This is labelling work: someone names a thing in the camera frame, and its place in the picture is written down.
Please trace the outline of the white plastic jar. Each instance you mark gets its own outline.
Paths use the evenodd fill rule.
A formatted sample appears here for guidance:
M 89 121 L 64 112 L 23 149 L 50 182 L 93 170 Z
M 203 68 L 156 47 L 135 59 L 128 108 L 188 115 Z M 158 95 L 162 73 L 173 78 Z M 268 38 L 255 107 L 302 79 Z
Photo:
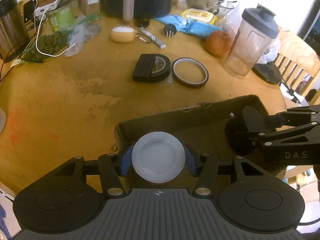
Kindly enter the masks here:
M 162 184 L 181 173 L 185 165 L 185 150 L 173 135 L 151 132 L 135 143 L 131 161 L 140 177 L 151 183 Z

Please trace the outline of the small black rectangular box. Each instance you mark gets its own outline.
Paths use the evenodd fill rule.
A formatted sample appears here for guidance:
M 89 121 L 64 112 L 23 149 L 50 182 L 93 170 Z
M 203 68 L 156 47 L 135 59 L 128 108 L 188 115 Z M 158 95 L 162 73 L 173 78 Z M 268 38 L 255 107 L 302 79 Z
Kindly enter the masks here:
M 155 54 L 141 54 L 132 73 L 133 81 L 149 82 L 155 60 Z

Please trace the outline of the black electrical tape roll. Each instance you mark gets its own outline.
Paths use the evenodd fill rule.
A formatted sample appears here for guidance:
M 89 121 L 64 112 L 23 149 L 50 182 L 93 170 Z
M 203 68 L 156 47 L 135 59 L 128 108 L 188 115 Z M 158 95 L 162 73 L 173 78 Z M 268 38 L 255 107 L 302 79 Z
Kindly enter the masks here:
M 155 61 L 151 67 L 151 72 L 148 76 L 143 75 L 142 82 L 156 83 L 164 81 L 171 73 L 171 64 L 168 57 L 162 54 L 152 54 Z

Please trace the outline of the marbled pocket knife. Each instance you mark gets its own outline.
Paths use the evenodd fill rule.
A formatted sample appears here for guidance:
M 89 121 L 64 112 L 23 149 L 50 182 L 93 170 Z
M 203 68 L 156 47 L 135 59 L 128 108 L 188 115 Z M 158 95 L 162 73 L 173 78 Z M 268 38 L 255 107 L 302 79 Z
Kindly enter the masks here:
M 145 28 L 141 27 L 139 28 L 139 31 L 144 34 L 146 37 L 148 37 L 154 44 L 156 44 L 160 49 L 166 48 L 166 44 L 164 44 L 161 40 L 159 40 L 156 36 L 154 36 L 152 33 L 147 31 Z

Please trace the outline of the shiba dog earbud case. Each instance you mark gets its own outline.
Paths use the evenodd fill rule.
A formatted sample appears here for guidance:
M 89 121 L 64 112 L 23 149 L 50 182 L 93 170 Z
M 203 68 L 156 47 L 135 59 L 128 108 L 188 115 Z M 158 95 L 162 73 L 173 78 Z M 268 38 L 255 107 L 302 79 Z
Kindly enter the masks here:
M 110 38 L 118 43 L 130 43 L 136 37 L 135 29 L 128 26 L 118 26 L 111 30 Z

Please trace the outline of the black round plug adapter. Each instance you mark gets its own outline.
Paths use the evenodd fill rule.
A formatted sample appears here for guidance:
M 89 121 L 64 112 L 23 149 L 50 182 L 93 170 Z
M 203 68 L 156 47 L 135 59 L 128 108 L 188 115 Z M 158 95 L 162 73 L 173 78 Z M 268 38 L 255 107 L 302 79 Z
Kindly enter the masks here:
M 163 33 L 165 37 L 171 38 L 177 33 L 177 29 L 173 24 L 168 23 L 164 26 Z

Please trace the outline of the open cardboard box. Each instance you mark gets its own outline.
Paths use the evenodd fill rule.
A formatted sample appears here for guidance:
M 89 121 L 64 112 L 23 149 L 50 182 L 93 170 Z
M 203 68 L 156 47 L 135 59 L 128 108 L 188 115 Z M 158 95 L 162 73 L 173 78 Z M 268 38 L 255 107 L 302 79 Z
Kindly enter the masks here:
M 116 125 L 116 143 L 120 152 L 143 135 L 161 131 L 175 136 L 182 144 L 190 145 L 198 154 L 216 153 L 223 163 L 231 163 L 235 156 L 228 144 L 225 126 L 230 114 L 240 113 L 251 106 L 261 115 L 270 115 L 256 95 L 240 96 L 219 102 L 203 102 L 196 106 L 125 120 Z

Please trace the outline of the black kettle base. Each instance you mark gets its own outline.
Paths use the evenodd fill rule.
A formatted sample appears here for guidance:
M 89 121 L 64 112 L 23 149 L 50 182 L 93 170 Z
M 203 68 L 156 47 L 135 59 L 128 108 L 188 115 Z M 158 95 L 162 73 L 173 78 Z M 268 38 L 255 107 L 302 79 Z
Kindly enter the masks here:
M 253 72 L 267 83 L 278 85 L 282 81 L 281 73 L 274 62 L 267 64 L 255 64 L 252 68 Z

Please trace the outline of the wooden chair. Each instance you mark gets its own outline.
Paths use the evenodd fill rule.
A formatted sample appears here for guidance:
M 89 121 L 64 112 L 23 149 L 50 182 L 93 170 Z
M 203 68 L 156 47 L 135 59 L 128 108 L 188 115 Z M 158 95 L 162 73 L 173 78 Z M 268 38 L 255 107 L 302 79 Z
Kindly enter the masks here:
M 318 55 L 291 31 L 281 30 L 278 37 L 281 46 L 274 64 L 280 71 L 281 80 L 294 92 L 306 97 L 319 80 Z

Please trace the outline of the clear shaker bottle grey lid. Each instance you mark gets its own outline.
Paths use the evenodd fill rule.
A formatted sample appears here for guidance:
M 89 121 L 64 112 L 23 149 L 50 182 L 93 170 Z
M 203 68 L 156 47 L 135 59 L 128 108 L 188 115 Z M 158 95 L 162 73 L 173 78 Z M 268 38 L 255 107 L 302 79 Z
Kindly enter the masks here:
M 239 29 L 223 63 L 230 75 L 244 78 L 278 36 L 274 17 L 274 12 L 260 4 L 243 11 Z

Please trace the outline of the brown round pear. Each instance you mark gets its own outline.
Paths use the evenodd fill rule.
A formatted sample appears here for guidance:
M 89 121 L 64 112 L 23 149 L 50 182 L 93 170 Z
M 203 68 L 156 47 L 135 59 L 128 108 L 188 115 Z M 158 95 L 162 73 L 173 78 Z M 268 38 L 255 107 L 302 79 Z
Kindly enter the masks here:
M 222 57 L 231 49 L 233 40 L 231 35 L 225 31 L 212 32 L 205 40 L 206 50 L 215 57 Z

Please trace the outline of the blue wet wipes pack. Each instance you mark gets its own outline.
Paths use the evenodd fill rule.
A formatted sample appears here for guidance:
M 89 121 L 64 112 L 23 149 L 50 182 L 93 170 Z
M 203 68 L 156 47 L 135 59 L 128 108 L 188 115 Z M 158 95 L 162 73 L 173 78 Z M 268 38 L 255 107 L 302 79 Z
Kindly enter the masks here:
M 178 15 L 167 15 L 164 17 L 155 18 L 156 21 L 166 25 L 173 24 L 178 32 L 182 32 L 191 36 L 195 36 L 205 40 L 211 33 L 223 28 L 193 20 L 192 18 L 183 18 Z

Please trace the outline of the clear crumpled plastic bag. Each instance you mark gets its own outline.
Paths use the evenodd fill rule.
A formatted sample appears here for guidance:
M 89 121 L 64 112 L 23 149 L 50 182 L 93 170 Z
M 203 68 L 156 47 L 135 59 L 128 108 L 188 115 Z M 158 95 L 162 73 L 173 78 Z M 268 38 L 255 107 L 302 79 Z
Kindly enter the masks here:
M 65 57 L 71 57 L 78 54 L 84 43 L 95 38 L 101 31 L 100 25 L 96 22 L 100 19 L 100 15 L 93 13 L 85 16 L 80 14 L 76 20 L 75 25 L 69 28 L 67 36 L 68 49 L 64 53 Z

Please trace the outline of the yellow wet wipes pack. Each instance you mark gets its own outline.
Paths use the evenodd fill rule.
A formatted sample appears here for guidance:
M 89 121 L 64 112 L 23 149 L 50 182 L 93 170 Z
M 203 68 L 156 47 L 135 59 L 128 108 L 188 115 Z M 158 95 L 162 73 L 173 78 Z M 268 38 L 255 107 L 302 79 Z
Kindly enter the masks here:
M 190 18 L 195 21 L 204 22 L 207 24 L 214 25 L 217 21 L 217 16 L 211 12 L 201 10 L 201 9 L 187 9 L 180 14 L 183 18 Z

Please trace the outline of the green label jar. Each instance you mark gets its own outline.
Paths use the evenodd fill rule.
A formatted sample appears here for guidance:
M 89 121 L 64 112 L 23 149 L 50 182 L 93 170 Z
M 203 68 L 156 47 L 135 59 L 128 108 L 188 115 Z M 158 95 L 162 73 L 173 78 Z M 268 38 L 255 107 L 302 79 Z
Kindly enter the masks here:
M 62 27 L 71 27 L 75 22 L 72 0 L 61 0 L 57 8 L 46 15 L 53 33 L 60 31 Z

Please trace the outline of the steel electric kettle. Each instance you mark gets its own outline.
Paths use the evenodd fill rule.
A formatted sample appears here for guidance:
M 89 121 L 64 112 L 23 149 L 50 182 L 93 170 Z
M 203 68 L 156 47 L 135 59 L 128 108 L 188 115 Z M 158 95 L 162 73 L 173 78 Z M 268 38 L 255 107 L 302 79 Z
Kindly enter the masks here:
M 7 63 L 17 57 L 30 41 L 17 0 L 1 0 L 1 60 Z

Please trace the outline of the white power bank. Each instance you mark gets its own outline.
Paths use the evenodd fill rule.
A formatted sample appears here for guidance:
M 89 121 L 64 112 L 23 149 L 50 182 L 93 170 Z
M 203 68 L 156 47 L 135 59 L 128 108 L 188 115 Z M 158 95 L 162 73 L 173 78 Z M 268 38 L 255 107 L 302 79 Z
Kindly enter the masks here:
M 52 3 L 49 3 L 47 5 L 43 5 L 41 7 L 36 8 L 34 11 L 34 16 L 39 17 L 39 16 L 42 16 L 46 11 L 55 10 L 57 8 L 57 6 L 59 5 L 60 1 L 61 0 L 55 0 Z

